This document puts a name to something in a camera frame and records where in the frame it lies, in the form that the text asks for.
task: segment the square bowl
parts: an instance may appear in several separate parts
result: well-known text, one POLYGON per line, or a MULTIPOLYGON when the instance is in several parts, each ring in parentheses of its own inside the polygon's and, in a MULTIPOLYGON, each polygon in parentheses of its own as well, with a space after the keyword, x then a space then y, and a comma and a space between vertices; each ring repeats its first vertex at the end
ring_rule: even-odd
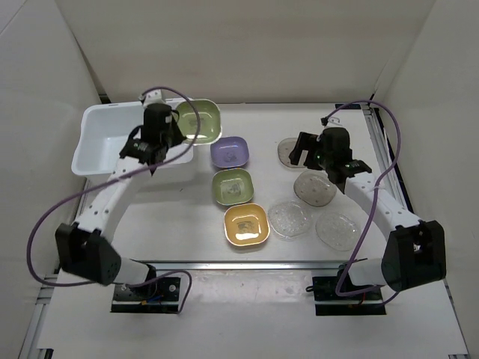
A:
POLYGON ((213 194, 223 206, 246 203, 253 198, 254 188, 248 171, 242 168, 219 171, 213 177, 213 194))
POLYGON ((211 144, 211 161, 218 168, 241 167, 249 159, 248 144, 242 137, 220 138, 211 144))
POLYGON ((268 239, 268 217, 261 206, 254 203, 229 208, 225 213, 227 240, 236 246, 259 245, 268 239))
MULTIPOLYGON (((200 114, 200 135, 195 144, 212 144, 222 135, 222 120, 219 107, 208 99, 193 99, 193 105, 200 114)), ((181 133, 186 136, 184 143, 190 143, 195 137, 197 120, 192 107, 185 101, 180 103, 176 110, 180 114, 178 127, 181 133)))

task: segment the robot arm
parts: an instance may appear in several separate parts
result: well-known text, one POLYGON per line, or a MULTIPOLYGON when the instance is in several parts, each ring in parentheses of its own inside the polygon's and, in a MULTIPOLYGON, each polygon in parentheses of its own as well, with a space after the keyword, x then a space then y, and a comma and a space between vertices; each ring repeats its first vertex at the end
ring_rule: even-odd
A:
POLYGON ((72 224, 61 224, 55 233, 61 268, 104 286, 140 284, 156 276, 153 267, 120 257, 111 246, 126 208, 154 170, 123 176, 163 162, 167 151, 186 139, 172 117, 173 110, 162 100, 161 92, 148 94, 143 106, 143 125, 130 133, 109 177, 109 181, 118 179, 118 182, 104 188, 72 224))
MULTIPOLYGON (((353 159, 347 130, 330 127, 321 135, 300 132, 290 154, 293 165, 303 150, 308 151, 307 168, 325 170, 332 183, 370 212, 376 178, 363 161, 353 159)), ((445 277, 444 230, 438 222, 422 221, 381 188, 373 221, 388 239, 384 257, 354 262, 348 272, 354 287, 388 285, 400 292, 445 277)))

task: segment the light green bowl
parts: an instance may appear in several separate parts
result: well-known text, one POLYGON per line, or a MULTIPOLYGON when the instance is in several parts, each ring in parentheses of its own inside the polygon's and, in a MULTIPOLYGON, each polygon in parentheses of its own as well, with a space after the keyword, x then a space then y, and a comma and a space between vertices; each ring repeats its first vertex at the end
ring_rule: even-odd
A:
MULTIPOLYGON (((222 121, 218 106, 208 99, 193 99, 193 105, 200 114, 200 135, 195 144, 212 144, 222 135, 222 121)), ((187 102, 180 103, 176 110, 180 114, 178 126, 189 143, 195 137, 197 120, 195 112, 187 102)))
POLYGON ((213 177, 213 193, 223 206, 246 203, 254 194, 251 176, 242 168, 219 171, 213 177))

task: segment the yellow bowl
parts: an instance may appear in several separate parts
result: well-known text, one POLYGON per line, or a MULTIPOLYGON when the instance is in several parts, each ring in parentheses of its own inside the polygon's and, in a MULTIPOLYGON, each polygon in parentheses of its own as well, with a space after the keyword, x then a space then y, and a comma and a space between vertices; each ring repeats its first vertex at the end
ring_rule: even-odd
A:
POLYGON ((225 234, 232 245, 259 245, 268 239, 268 217, 254 203, 230 207, 225 213, 225 234))

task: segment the black mount bracket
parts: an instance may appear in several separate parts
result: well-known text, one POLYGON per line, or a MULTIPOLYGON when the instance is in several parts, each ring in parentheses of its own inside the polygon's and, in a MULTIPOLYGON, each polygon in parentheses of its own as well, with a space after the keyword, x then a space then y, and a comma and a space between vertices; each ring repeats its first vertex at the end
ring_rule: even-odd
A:
POLYGON ((314 294, 316 316, 379 316, 386 314, 384 306, 379 306, 379 303, 382 302, 382 294, 379 289, 364 295, 337 296, 335 289, 341 272, 342 270, 339 271, 337 277, 313 277, 313 285, 306 289, 314 294))
POLYGON ((178 311, 180 300, 179 277, 159 279, 147 295, 139 295, 121 285, 115 285, 112 298, 112 313, 164 313, 174 314, 178 311))

